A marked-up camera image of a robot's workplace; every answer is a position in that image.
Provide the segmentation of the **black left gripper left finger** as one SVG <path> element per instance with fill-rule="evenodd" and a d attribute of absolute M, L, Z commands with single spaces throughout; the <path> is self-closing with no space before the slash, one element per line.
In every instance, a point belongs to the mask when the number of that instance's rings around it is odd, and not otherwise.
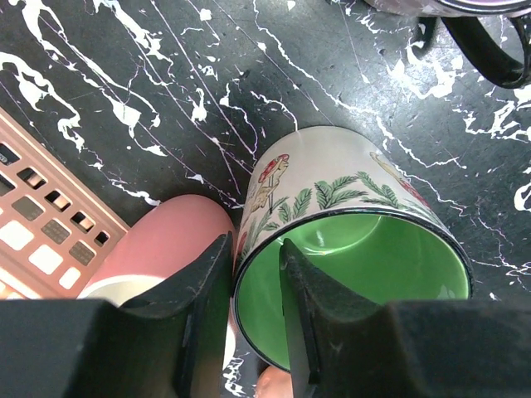
<path fill-rule="evenodd" d="M 102 299 L 1 304 L 4 397 L 218 397 L 232 237 L 114 305 Z"/>

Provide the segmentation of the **green-inside mushroom pattern mug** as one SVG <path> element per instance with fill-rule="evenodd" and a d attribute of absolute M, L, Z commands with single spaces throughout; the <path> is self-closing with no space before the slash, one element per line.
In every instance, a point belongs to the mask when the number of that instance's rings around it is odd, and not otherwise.
<path fill-rule="evenodd" d="M 375 144 L 339 127 L 290 133 L 251 175 L 232 305 L 246 341 L 282 370 L 290 367 L 279 275 L 286 240 L 365 303 L 474 292 L 461 245 Z"/>

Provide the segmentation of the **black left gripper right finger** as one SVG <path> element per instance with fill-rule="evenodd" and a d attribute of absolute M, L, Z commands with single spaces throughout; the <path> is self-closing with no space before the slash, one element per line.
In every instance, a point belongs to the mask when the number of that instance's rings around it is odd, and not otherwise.
<path fill-rule="evenodd" d="M 378 305 L 286 240 L 280 286 L 297 397 L 527 397 L 530 309 L 474 300 Z"/>

